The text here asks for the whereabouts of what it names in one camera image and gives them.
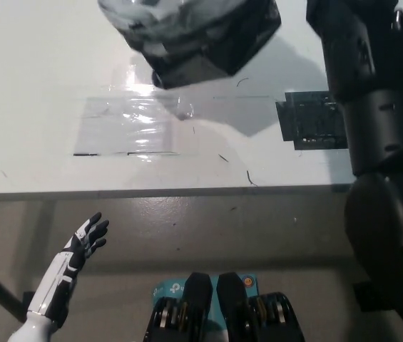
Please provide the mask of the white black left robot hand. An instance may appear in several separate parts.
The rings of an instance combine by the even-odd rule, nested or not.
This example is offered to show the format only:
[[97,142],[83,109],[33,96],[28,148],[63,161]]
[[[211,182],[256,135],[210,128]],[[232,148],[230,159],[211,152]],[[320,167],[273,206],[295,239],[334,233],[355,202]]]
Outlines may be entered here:
[[56,254],[44,274],[28,310],[62,325],[78,274],[97,249],[106,244],[109,221],[100,212],[87,219]]

